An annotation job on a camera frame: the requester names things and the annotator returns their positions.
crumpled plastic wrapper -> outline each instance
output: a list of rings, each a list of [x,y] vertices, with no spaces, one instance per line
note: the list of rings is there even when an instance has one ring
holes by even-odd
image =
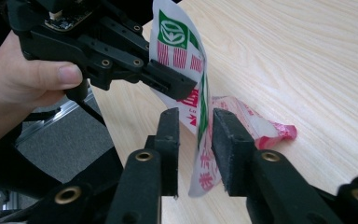
[[[295,126],[263,119],[235,97],[211,97],[206,53],[191,19],[171,0],[155,0],[153,14],[150,59],[169,66],[198,83],[191,94],[181,101],[152,90],[168,108],[179,108],[180,121],[197,136],[197,155],[189,196],[202,196],[221,180],[211,149],[214,107],[236,114],[259,149],[272,148],[283,139],[296,138]]]

light wood surface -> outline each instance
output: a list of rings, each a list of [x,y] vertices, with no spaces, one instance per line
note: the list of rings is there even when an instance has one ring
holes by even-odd
[[[298,137],[273,149],[310,184],[336,194],[358,175],[358,1],[184,0],[208,56],[211,94],[232,95]],[[145,26],[148,39],[151,23]],[[125,162],[155,134],[166,109],[146,85],[93,89]],[[222,184],[187,196],[195,136],[181,127],[179,198],[163,198],[162,223],[250,223],[245,198]]]

